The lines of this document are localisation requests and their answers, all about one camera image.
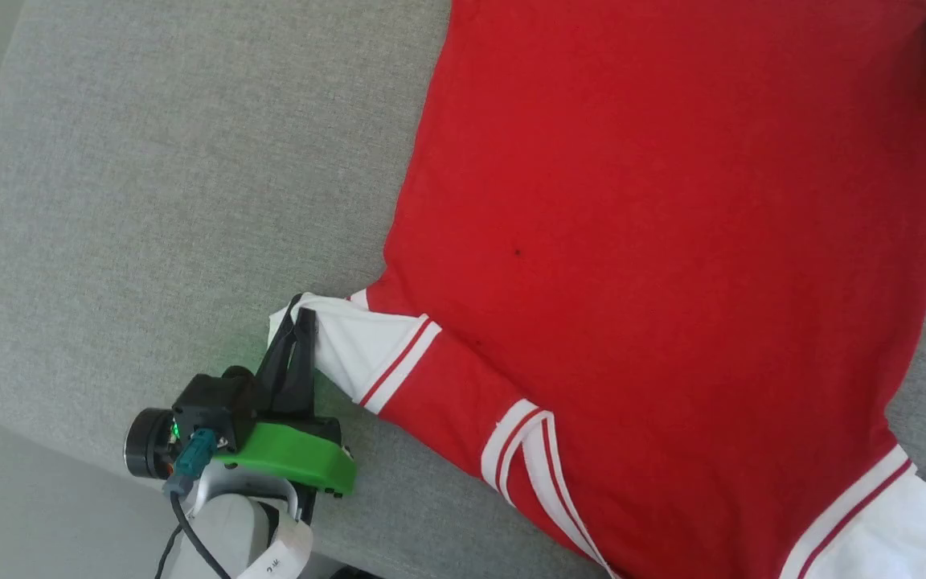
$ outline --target red fabric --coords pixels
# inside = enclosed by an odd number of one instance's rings
[[[494,373],[555,412],[618,572],[775,577],[895,444],[926,308],[926,4],[456,0],[386,261],[371,308],[428,313],[477,364],[434,367],[440,336],[393,421],[477,474],[479,395],[409,400]]]

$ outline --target folded fabric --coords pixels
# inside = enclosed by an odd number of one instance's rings
[[[926,578],[926,2],[456,0],[321,370],[614,577]]]

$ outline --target teal connector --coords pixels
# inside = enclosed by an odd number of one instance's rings
[[[186,497],[195,481],[203,476],[203,470],[216,454],[216,433],[212,429],[198,429],[191,433],[188,445],[181,450],[174,461],[174,473],[162,484],[162,493],[169,497],[176,492],[178,497]]]

